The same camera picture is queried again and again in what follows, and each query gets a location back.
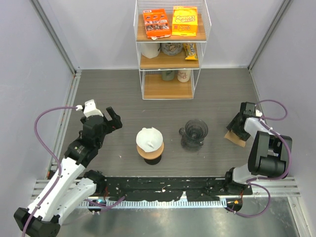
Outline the smoky grey plastic dripper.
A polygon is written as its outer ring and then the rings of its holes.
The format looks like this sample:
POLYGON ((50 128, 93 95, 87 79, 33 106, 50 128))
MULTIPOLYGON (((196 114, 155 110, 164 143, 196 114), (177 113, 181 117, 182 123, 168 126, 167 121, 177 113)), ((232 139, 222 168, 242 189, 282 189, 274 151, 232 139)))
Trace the smoky grey plastic dripper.
POLYGON ((202 146, 208 134, 208 126, 200 119, 189 120, 185 125, 185 134, 189 142, 202 146))

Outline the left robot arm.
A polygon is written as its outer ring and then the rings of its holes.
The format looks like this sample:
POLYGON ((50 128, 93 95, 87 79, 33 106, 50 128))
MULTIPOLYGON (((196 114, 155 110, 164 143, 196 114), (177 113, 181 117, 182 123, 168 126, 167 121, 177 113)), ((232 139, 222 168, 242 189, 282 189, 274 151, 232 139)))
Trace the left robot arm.
POLYGON ((82 111, 80 119, 82 130, 64 154, 57 160, 57 171, 38 197, 27 207, 18 208, 14 219, 22 231, 22 236, 55 237, 69 214, 90 195, 96 197, 105 192, 107 182, 102 173, 94 170, 86 172, 77 187, 70 185, 88 167, 102 148, 105 136, 122 128, 121 118, 112 107, 106 111, 111 117, 96 108, 93 101, 87 105, 76 106, 82 111))

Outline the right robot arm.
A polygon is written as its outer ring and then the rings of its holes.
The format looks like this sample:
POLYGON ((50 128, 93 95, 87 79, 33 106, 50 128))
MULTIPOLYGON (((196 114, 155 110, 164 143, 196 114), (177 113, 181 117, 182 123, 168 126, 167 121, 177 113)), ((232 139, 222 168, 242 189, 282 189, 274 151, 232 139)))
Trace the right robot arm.
POLYGON ((224 138, 244 147, 254 139, 248 162, 231 168, 225 174, 223 190, 228 194, 244 191, 255 180, 279 180, 285 178, 292 165, 292 138, 281 135, 269 127, 269 118, 256 109, 256 104, 242 102, 240 110, 227 126, 224 138))

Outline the white paper coffee filter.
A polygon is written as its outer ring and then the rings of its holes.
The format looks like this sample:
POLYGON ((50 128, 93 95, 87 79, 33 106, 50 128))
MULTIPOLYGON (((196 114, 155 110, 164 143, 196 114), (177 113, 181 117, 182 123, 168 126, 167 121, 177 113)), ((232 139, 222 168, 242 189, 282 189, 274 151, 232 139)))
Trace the white paper coffee filter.
POLYGON ((137 146, 147 153, 158 150, 162 146, 162 143, 162 133, 154 127, 144 127, 136 135, 137 146))

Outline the brown paper coffee filter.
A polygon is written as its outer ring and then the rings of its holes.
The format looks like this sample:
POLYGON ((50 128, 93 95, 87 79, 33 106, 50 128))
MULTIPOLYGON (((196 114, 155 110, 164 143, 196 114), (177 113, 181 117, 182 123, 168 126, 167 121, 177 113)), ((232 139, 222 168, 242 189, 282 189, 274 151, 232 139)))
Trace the brown paper coffee filter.
POLYGON ((232 143, 240 146, 240 147, 245 147, 246 145, 246 142, 241 140, 235 133, 233 133, 232 131, 228 131, 225 136, 224 136, 225 139, 231 141, 232 143))

